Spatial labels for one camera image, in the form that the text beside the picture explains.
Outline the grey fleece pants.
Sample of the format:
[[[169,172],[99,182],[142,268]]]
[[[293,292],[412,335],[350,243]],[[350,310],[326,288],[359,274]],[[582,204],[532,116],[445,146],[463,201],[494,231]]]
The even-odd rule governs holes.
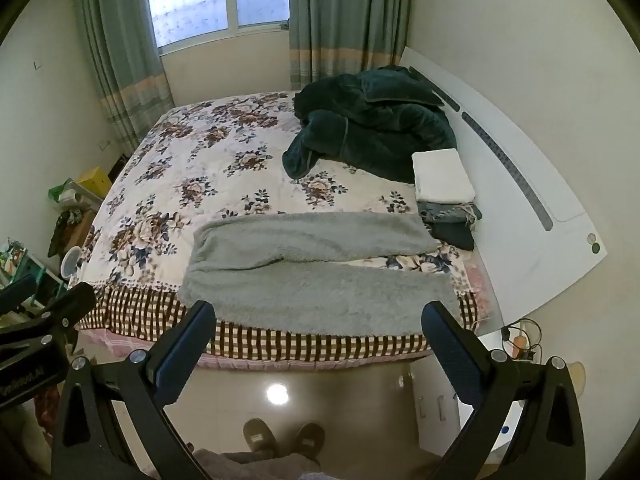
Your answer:
[[[196,232],[178,290],[188,307],[211,304],[226,322],[334,336],[420,332],[433,300],[456,314],[444,274],[364,266],[417,256],[438,244],[415,214],[272,214],[210,222]]]

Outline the teal white shelf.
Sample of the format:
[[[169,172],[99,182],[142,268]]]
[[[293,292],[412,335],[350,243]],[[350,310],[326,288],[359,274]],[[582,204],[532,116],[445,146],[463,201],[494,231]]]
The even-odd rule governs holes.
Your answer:
[[[34,318],[66,292],[66,283],[41,263],[21,242],[10,238],[1,246],[1,291],[10,290],[10,309]]]

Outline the white waste bin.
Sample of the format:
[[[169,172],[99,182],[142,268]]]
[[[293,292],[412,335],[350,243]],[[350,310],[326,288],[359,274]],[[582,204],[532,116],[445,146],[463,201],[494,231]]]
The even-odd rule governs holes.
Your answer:
[[[81,253],[82,249],[79,246],[73,246],[65,253],[60,266],[60,274],[63,280],[70,280],[75,275],[78,270]]]

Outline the white nightstand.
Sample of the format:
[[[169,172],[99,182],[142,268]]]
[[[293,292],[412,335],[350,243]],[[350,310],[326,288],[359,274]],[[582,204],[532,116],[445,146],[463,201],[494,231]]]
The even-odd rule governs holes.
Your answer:
[[[529,336],[523,323],[498,330],[480,341],[489,350],[509,356],[527,350]],[[418,441],[422,450],[443,456],[472,415],[473,407],[458,399],[454,387],[434,354],[410,364]]]

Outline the brown cardboard box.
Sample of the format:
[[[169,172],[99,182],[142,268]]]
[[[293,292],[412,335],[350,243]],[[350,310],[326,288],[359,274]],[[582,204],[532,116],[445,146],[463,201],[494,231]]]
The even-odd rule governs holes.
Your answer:
[[[70,208],[63,210],[56,220],[47,253],[48,258],[63,258],[75,246],[82,246],[90,232],[96,213]]]

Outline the left grey slipper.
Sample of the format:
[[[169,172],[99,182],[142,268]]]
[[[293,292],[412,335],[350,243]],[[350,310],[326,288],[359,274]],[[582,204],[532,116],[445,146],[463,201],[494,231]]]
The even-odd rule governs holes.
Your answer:
[[[277,439],[262,419],[248,420],[243,426],[243,436],[253,453],[259,453],[268,458],[275,458],[278,455]]]

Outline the grey slipper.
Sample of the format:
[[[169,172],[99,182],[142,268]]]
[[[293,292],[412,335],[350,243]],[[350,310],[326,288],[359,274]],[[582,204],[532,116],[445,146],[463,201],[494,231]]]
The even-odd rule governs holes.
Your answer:
[[[243,426],[243,436],[253,453],[259,453],[268,458],[275,458],[278,455],[277,439],[262,419],[248,420]]]
[[[301,426],[291,445],[291,453],[299,454],[319,465],[318,457],[326,442],[326,430],[316,422]]]

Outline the yellow box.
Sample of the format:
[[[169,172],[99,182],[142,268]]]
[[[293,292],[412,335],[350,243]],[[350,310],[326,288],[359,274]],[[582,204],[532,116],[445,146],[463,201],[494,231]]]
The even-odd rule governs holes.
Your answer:
[[[79,176],[75,182],[104,200],[112,187],[112,181],[101,167],[94,167]]]

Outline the white headboard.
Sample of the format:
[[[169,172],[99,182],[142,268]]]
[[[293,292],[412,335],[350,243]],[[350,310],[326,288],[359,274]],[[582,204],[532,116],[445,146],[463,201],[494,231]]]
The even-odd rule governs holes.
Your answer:
[[[444,101],[483,217],[474,233],[499,320],[548,304],[608,254],[573,190],[529,136],[488,99],[411,48],[403,66]]]

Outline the right grey slipper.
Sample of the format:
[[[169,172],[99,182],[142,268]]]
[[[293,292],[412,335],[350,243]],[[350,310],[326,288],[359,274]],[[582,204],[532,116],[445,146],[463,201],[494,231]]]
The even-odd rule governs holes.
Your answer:
[[[291,445],[291,453],[299,454],[319,465],[318,457],[326,442],[326,430],[316,422],[301,426]]]

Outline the dark folded clothes stack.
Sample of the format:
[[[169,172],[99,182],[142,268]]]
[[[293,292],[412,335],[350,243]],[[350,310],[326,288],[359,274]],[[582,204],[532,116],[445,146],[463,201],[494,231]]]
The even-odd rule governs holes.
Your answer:
[[[475,248],[472,231],[475,223],[483,218],[475,204],[418,202],[418,211],[436,240],[467,252]]]

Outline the left green curtain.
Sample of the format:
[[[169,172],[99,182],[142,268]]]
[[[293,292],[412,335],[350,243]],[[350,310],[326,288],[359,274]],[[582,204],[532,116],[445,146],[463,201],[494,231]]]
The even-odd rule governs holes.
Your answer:
[[[132,154],[174,107],[149,0],[74,0],[79,36],[107,121]]]

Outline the green curtain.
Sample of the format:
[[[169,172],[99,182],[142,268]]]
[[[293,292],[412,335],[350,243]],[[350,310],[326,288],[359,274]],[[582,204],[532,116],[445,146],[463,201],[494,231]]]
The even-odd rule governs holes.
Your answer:
[[[411,0],[290,0],[291,86],[400,61]]]
[[[79,36],[107,121],[132,154],[174,107],[149,0],[74,0]]]

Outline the dark green fleece robe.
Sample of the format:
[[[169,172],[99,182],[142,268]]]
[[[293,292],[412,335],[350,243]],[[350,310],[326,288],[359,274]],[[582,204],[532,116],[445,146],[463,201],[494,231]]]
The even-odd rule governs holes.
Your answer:
[[[400,66],[306,84],[293,99],[302,128],[282,155],[292,179],[320,159],[386,180],[414,181],[412,155],[455,148],[444,102],[424,78]]]

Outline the right green curtain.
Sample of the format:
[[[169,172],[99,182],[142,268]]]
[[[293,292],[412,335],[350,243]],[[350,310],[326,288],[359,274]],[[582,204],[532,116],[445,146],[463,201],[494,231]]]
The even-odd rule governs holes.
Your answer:
[[[400,61],[411,0],[290,0],[291,86]]]

